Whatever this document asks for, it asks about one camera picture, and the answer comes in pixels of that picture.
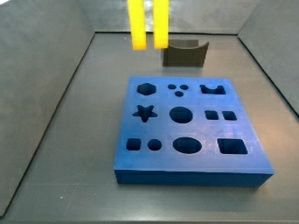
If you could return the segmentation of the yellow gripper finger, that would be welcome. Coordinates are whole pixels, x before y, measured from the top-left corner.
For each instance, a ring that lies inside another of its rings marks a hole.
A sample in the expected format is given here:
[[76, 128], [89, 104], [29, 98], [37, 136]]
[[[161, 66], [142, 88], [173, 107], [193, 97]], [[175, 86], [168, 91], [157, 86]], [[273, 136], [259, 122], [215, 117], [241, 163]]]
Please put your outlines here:
[[126, 0], [126, 7], [132, 47], [134, 50], [144, 50], [146, 47], [144, 0]]
[[153, 48], [168, 46], [168, 6], [169, 0], [153, 0]]

